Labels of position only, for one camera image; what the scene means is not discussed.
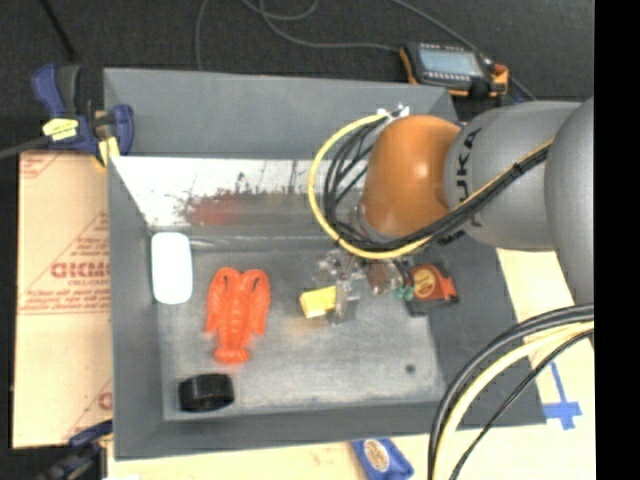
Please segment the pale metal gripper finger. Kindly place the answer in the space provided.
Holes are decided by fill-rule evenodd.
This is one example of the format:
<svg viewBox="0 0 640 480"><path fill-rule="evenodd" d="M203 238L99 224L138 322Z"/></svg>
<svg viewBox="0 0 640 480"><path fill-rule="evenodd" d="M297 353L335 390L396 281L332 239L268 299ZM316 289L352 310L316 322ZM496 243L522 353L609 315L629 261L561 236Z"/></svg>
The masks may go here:
<svg viewBox="0 0 640 480"><path fill-rule="evenodd" d="M360 299L360 292L351 281L339 280L335 286L334 305L328 313L329 323L339 325L353 321Z"/></svg>
<svg viewBox="0 0 640 480"><path fill-rule="evenodd" d="M330 250L316 262L315 283L336 283L348 279L354 257L344 250Z"/></svg>

